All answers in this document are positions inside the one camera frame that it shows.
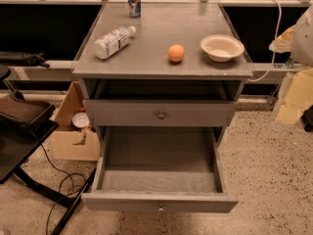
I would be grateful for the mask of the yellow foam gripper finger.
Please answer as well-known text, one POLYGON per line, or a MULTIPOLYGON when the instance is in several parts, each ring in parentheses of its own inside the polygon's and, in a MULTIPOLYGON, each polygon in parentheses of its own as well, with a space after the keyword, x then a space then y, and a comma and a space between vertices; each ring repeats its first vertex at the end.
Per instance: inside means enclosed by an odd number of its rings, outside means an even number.
POLYGON ((291 50, 291 40, 294 30, 295 25, 286 29, 281 35, 271 42, 269 49, 275 53, 289 52, 291 50))
POLYGON ((313 106, 313 69, 288 72, 283 79, 275 119, 282 124, 297 123, 304 112, 313 106))

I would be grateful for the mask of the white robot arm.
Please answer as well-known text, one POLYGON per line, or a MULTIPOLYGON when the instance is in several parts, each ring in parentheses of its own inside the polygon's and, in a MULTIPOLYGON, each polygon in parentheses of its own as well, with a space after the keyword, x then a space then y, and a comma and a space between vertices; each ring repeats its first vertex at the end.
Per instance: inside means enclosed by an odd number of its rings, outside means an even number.
POLYGON ((291 53, 291 58, 304 66, 291 80, 276 111, 276 120, 295 124, 306 110, 313 106, 313 5, 269 45, 275 53, 291 53))

